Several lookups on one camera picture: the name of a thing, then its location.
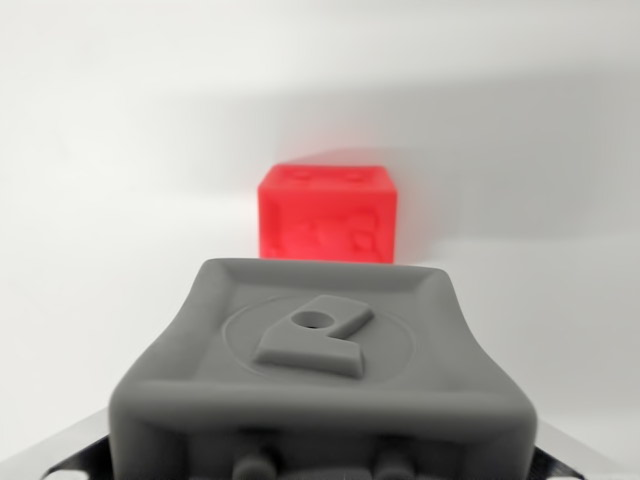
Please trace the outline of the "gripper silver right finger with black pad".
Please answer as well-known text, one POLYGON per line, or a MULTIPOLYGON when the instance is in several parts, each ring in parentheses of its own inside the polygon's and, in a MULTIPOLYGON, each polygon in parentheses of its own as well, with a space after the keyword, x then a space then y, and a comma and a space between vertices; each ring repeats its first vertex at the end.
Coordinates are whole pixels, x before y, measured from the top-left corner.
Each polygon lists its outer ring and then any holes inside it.
POLYGON ((585 479, 638 479, 639 474, 617 464, 548 422, 538 426, 536 446, 571 467, 585 479))

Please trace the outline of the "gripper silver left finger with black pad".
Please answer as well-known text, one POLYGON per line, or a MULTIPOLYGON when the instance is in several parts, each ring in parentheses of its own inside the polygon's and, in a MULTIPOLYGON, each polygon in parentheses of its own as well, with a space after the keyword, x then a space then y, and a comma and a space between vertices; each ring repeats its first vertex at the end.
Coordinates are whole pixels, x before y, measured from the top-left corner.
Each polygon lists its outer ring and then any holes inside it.
POLYGON ((103 408, 66 429, 1 462, 2 479, 41 479, 51 468, 105 438, 108 413, 103 408))

